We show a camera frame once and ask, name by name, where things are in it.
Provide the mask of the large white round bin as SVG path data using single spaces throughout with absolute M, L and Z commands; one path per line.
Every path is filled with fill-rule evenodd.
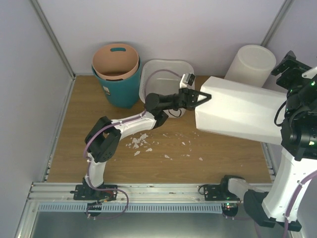
M 259 45 L 245 45 L 238 50 L 224 78 L 263 87 L 275 65 L 276 57 L 270 50 Z

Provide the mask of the white rectangular basin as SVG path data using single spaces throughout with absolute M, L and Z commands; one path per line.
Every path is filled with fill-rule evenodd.
M 144 64 L 139 97 L 144 103 L 149 93 L 170 95 L 178 93 L 184 74 L 194 73 L 193 67 L 183 60 L 153 59 Z

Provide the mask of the white faceted bin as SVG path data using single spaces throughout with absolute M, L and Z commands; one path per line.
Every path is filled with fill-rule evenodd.
M 209 77 L 200 91 L 211 99 L 195 108 L 196 128 L 258 142 L 280 144 L 274 124 L 286 94 L 217 77 Z

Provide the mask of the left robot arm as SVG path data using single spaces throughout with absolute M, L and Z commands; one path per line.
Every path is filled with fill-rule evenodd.
M 143 112 L 123 119 L 100 118 L 85 138 L 86 147 L 83 155 L 88 162 L 83 180 L 83 184 L 86 185 L 85 195 L 90 200 L 101 197 L 106 163 L 114 156 L 122 139 L 137 132 L 162 126 L 168 119 L 166 110 L 192 111 L 210 99 L 210 94 L 189 88 L 181 88 L 177 94 L 170 95 L 150 93 L 145 99 Z

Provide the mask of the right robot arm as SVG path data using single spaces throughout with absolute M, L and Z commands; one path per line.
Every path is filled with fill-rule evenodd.
M 281 128 L 281 162 L 270 192 L 256 191 L 242 177 L 225 175 L 219 195 L 244 202 L 248 215 L 260 226 L 279 223 L 288 231 L 300 231 L 297 212 L 310 181 L 317 175 L 317 69 L 296 59 L 289 51 L 271 72 L 287 90 Z

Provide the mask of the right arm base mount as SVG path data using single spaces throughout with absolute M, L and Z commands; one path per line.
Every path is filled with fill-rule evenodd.
M 205 201 L 239 201 L 240 199 L 229 192 L 226 186 L 220 184 L 203 184 L 198 187 L 198 193 Z

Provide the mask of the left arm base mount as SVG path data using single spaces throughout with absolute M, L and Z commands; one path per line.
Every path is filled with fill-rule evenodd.
M 102 184 L 98 188 L 101 189 L 95 190 L 89 187 L 88 184 L 78 184 L 75 187 L 75 190 L 70 191 L 73 194 L 74 200 L 86 201 L 86 200 L 94 200 L 94 201 L 112 201 L 116 200 L 117 192 L 117 185 L 108 185 Z

